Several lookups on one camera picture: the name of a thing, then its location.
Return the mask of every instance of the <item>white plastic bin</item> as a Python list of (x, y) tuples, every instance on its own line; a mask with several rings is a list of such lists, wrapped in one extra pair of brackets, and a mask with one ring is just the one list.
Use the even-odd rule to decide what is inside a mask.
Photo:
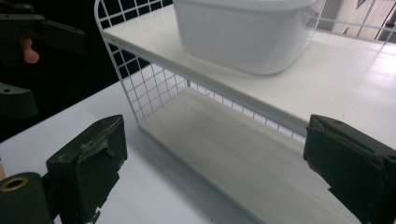
[(174, 0), (184, 50), (256, 75), (278, 73), (305, 50), (325, 0)]

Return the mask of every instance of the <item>shelf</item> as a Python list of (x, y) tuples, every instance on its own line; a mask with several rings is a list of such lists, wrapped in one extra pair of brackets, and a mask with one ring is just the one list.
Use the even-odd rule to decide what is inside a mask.
[(260, 111), (305, 135), (311, 114), (341, 120), (396, 148), (396, 46), (316, 32), (285, 72), (258, 77), (185, 53), (173, 6), (107, 28), (106, 41)]
[(262, 223), (359, 223), (309, 169), (303, 143), (198, 91), (139, 125)]

